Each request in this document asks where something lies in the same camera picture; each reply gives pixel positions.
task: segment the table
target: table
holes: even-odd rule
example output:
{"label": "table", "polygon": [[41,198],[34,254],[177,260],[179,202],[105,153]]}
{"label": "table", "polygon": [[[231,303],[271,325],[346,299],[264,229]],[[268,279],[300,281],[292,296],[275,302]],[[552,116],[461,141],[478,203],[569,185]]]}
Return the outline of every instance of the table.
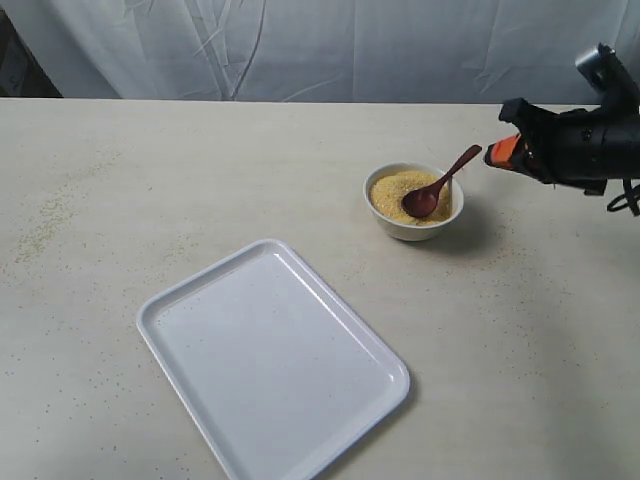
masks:
{"label": "table", "polygon": [[225,478],[135,316],[264,237],[412,374],[323,478],[639,478],[637,220],[481,161],[433,241],[386,237],[363,205],[380,164],[446,168],[511,134],[498,111],[1,100],[0,478]]}

